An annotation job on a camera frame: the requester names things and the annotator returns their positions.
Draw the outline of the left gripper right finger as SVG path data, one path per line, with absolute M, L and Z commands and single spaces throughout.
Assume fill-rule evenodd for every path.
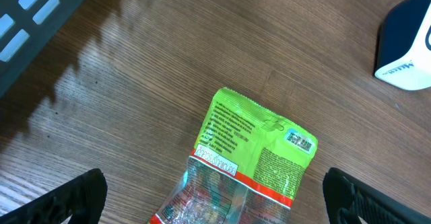
M 430 218 L 332 167 L 323 180 L 330 224 L 430 224 Z

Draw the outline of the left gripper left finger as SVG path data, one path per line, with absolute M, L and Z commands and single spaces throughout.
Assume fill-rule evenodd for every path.
M 94 168 L 1 216 L 3 224 L 98 223 L 107 196 L 102 171 Z

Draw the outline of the green candy bag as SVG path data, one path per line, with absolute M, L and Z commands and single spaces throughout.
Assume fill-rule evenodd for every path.
M 221 88 L 185 173 L 151 222 L 288 223 L 317 147 L 301 126 Z

